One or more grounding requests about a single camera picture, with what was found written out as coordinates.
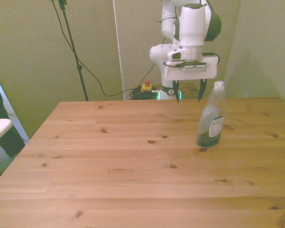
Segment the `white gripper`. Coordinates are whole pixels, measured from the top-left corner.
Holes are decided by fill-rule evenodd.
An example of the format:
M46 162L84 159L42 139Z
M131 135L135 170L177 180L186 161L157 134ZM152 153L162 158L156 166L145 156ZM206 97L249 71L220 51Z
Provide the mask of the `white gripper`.
M168 60L163 65L164 78L173 81L173 90L177 102L180 100L179 80L201 79L198 93L198 101L200 101L207 86L207 79L213 79L217 76L217 56L204 57L199 62Z

